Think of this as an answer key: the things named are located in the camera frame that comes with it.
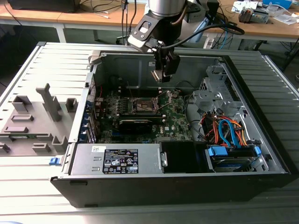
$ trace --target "barcode sticker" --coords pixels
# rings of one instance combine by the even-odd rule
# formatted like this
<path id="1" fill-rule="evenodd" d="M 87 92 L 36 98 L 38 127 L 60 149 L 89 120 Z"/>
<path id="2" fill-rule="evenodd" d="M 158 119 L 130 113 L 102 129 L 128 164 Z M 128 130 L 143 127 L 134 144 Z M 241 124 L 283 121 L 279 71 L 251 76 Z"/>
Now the barcode sticker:
<path id="1" fill-rule="evenodd" d="M 92 153 L 104 153 L 106 146 L 93 146 Z"/>

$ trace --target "blue latch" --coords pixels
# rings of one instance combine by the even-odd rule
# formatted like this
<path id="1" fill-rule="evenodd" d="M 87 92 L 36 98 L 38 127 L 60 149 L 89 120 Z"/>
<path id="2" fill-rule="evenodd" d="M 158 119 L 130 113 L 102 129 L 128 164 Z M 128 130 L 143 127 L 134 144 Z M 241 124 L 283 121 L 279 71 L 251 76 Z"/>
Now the blue latch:
<path id="1" fill-rule="evenodd" d="M 60 166 L 60 158 L 53 157 L 50 162 L 50 166 Z"/>
<path id="2" fill-rule="evenodd" d="M 259 146 L 255 146 L 255 147 L 254 147 L 254 150 L 256 151 L 256 154 L 257 154 L 257 155 L 262 154 L 262 151 L 261 151 L 261 149 L 260 149 Z"/>
<path id="3" fill-rule="evenodd" d="M 225 147 L 223 146 L 212 146 L 208 149 L 209 151 L 209 155 L 210 156 L 213 156 L 213 155 L 217 155 L 217 156 L 227 156 L 228 155 L 228 152 L 226 150 Z"/>

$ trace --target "connector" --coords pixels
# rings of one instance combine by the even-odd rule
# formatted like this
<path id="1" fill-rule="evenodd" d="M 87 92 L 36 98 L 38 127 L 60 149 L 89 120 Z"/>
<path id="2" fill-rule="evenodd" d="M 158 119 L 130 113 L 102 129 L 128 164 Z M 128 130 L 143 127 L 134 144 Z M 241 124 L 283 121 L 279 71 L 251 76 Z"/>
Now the connector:
<path id="1" fill-rule="evenodd" d="M 57 157 L 51 158 L 49 165 L 50 166 L 60 166 L 61 165 L 60 158 L 57 158 Z"/>
<path id="2" fill-rule="evenodd" d="M 217 109 L 216 109 L 216 113 L 217 113 L 217 114 L 220 114 L 220 115 L 223 115 L 223 114 L 224 114 L 224 111 L 223 111 L 222 109 L 220 109 L 220 108 L 217 108 Z"/>
<path id="3" fill-rule="evenodd" d="M 258 146 L 255 146 L 254 147 L 254 150 L 255 150 L 255 152 L 256 152 L 256 154 L 259 156 L 260 154 L 262 154 L 262 151 L 261 151 L 261 149 L 260 149 L 260 147 L 258 147 Z"/>
<path id="4" fill-rule="evenodd" d="M 121 9 L 125 10 L 127 9 L 128 0 L 121 0 Z"/>
<path id="5" fill-rule="evenodd" d="M 245 130 L 245 128 L 244 127 L 237 127 L 237 128 L 235 128 L 235 131 L 241 131 L 241 130 Z"/>
<path id="6" fill-rule="evenodd" d="M 208 149 L 210 156 L 227 156 L 228 152 L 224 146 L 211 146 Z"/>

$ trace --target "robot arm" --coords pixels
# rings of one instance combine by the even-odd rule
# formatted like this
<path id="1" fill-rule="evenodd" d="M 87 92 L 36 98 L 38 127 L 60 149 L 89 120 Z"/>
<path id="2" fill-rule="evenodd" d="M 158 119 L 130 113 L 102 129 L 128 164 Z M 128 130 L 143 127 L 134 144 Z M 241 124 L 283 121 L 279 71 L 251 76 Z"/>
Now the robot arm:
<path id="1" fill-rule="evenodd" d="M 169 82 L 180 62 L 174 48 L 161 49 L 172 45 L 180 36 L 183 20 L 193 15 L 196 21 L 203 20 L 206 10 L 187 0 L 149 0 L 150 11 L 129 37 L 129 43 L 141 52 L 154 52 L 156 69 L 152 72 L 156 81 Z"/>

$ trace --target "black cable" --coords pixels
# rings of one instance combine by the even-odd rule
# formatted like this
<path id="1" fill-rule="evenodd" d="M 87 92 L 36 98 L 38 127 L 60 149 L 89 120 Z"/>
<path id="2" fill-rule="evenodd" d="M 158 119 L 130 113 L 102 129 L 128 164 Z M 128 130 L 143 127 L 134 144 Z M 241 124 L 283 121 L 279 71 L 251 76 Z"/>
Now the black cable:
<path id="1" fill-rule="evenodd" d="M 90 6 L 91 6 L 92 10 L 94 11 L 94 8 L 93 8 L 93 0 L 90 0 Z"/>
<path id="2" fill-rule="evenodd" d="M 84 3 L 88 2 L 89 0 L 85 0 L 83 2 L 80 3 L 80 5 L 83 5 Z"/>
<path id="3" fill-rule="evenodd" d="M 124 33 L 123 33 L 123 17 L 124 17 L 124 9 L 121 10 L 121 32 L 122 32 L 122 45 L 125 45 L 124 42 Z"/>
<path id="4" fill-rule="evenodd" d="M 291 53 L 291 52 L 292 52 L 292 51 L 295 49 L 295 47 L 296 47 L 296 45 L 297 45 L 298 41 L 299 41 L 299 37 L 298 37 L 297 41 L 295 42 L 294 46 L 292 47 L 292 49 L 291 49 L 290 53 Z"/>
<path id="5" fill-rule="evenodd" d="M 228 21 L 228 17 L 224 14 L 223 9 L 222 9 L 220 6 L 219 6 L 219 9 L 221 10 L 222 14 L 221 14 L 221 13 L 218 13 L 218 12 L 217 12 L 217 13 L 223 16 L 224 23 L 226 23 L 226 20 Z"/>
<path id="6" fill-rule="evenodd" d="M 226 15 L 224 15 L 224 14 L 221 14 L 221 13 L 218 13 L 217 12 L 217 14 L 219 14 L 219 15 L 222 15 L 223 16 L 223 19 L 224 19 L 224 23 L 229 23 L 229 20 L 228 20 L 228 17 L 226 16 Z"/>
<path id="7" fill-rule="evenodd" d="M 88 13 L 101 13 L 101 12 L 105 12 L 105 11 L 108 11 L 108 10 L 111 10 L 111 9 L 114 9 L 114 8 L 119 8 L 121 6 L 114 6 L 114 7 L 111 7 L 111 8 L 107 8 L 107 9 L 104 9 L 104 10 L 100 10 L 100 11 L 88 11 L 88 10 L 85 10 L 81 7 L 81 5 L 79 5 L 80 9 L 83 10 L 84 12 L 88 12 Z"/>
<path id="8" fill-rule="evenodd" d="M 218 45 L 218 46 L 217 46 L 217 49 L 218 49 L 219 44 L 221 44 L 221 43 L 219 43 L 219 41 L 220 41 L 220 39 L 222 38 L 222 36 L 223 36 L 224 33 L 225 33 L 225 31 L 222 32 L 222 34 L 220 35 L 220 37 L 218 38 L 218 40 L 215 42 L 215 45 L 212 46 L 211 49 L 214 49 L 214 47 L 215 47 L 216 45 Z"/>
<path id="9" fill-rule="evenodd" d="M 208 29 L 211 29 L 211 28 L 228 28 L 230 29 L 230 33 L 232 34 L 236 34 L 236 35 L 243 35 L 245 33 L 245 31 L 239 27 L 236 27 L 234 25 L 231 25 L 231 24 L 212 24 L 212 25 L 209 25 L 209 26 L 206 26 L 202 29 L 199 29 L 198 31 L 196 31 L 195 33 L 193 33 L 192 35 L 190 35 L 189 37 L 185 38 L 184 40 L 182 41 L 179 41 L 175 44 L 172 44 L 172 45 L 169 45 L 169 46 L 163 46 L 161 47 L 161 49 L 171 49 L 171 48 L 175 48 L 185 42 L 187 42 L 188 40 L 192 39 L 194 36 L 208 30 Z"/>
<path id="10" fill-rule="evenodd" d="M 134 5 L 135 5 L 135 10 L 134 10 L 134 15 L 133 15 L 133 17 L 132 17 L 132 19 L 131 19 L 131 22 L 130 22 L 130 26 L 129 26 L 129 35 L 131 34 L 131 31 L 132 31 L 132 23 L 133 23 L 133 20 L 134 20 L 134 18 L 135 18 L 135 16 L 136 16 L 136 12 L 137 12 L 137 0 L 135 0 L 134 1 Z"/>
<path id="11" fill-rule="evenodd" d="M 280 44 L 287 50 L 287 51 L 290 51 L 291 49 L 288 49 L 286 46 L 285 46 L 285 43 L 281 42 L 280 41 Z"/>
<path id="12" fill-rule="evenodd" d="M 8 10 L 8 8 L 6 7 L 6 4 L 4 3 L 3 5 L 4 5 L 5 9 L 7 10 L 7 12 L 13 17 L 13 19 L 14 19 L 17 23 L 19 23 L 19 25 L 24 29 L 23 25 L 22 25 L 22 24 L 21 24 L 21 23 L 14 17 L 14 15 Z M 28 32 L 27 30 L 25 30 L 25 31 L 26 31 L 26 33 L 28 33 L 28 34 L 35 40 L 36 43 L 38 43 L 37 39 L 36 39 L 30 32 Z"/>
<path id="13" fill-rule="evenodd" d="M 126 8 L 126 44 L 128 43 L 128 6 Z"/>
<path id="14" fill-rule="evenodd" d="M 233 39 L 234 39 L 234 35 L 232 35 L 232 39 L 231 39 L 231 41 L 230 41 L 230 43 L 229 43 L 229 47 L 228 47 L 228 49 L 230 49 L 230 46 L 231 46 L 231 44 L 232 44 L 232 42 L 233 42 Z"/>
<path id="15" fill-rule="evenodd" d="M 106 4 L 98 4 L 98 5 L 96 5 L 96 6 L 93 7 L 93 10 L 94 10 L 95 8 L 97 8 L 97 7 L 100 7 L 100 6 L 108 6 L 108 5 L 110 5 L 111 3 L 115 2 L 115 1 L 116 1 L 116 0 L 111 0 L 111 2 L 106 3 Z"/>
<path id="16" fill-rule="evenodd" d="M 2 82 L 0 82 L 1 85 L 3 85 L 5 88 L 7 88 L 7 85 L 4 85 Z"/>
<path id="17" fill-rule="evenodd" d="M 224 24 L 232 25 L 232 24 L 229 23 L 229 20 L 228 20 L 228 18 L 224 15 L 224 13 L 223 13 L 222 15 L 224 16 L 224 21 L 221 20 L 221 19 L 220 19 L 220 21 L 223 22 Z M 206 17 L 209 19 L 209 21 L 210 21 L 212 24 L 215 24 L 214 21 L 213 21 L 209 16 L 206 16 Z M 227 31 L 228 33 L 237 34 L 236 32 L 232 32 L 231 30 L 227 29 L 226 27 L 220 27 L 220 29 L 223 29 L 224 31 Z"/>
<path id="18" fill-rule="evenodd" d="M 180 82 L 178 82 L 177 84 L 176 84 L 176 86 L 175 86 L 175 90 L 178 90 L 178 85 L 180 85 L 181 83 L 188 83 L 193 89 L 197 89 L 197 88 L 195 88 L 194 87 L 194 85 L 192 85 L 192 83 L 190 83 L 189 81 L 187 81 L 187 80 L 182 80 L 182 81 L 180 81 Z"/>
<path id="19" fill-rule="evenodd" d="M 232 37 L 233 37 L 233 34 L 229 38 L 227 38 L 226 40 L 224 38 L 220 43 L 217 44 L 217 49 L 219 48 L 219 45 L 223 44 L 223 42 L 226 42 L 225 44 L 223 44 L 223 46 L 225 46 L 227 44 L 230 44 L 231 41 L 232 41 L 232 39 L 231 39 Z"/>

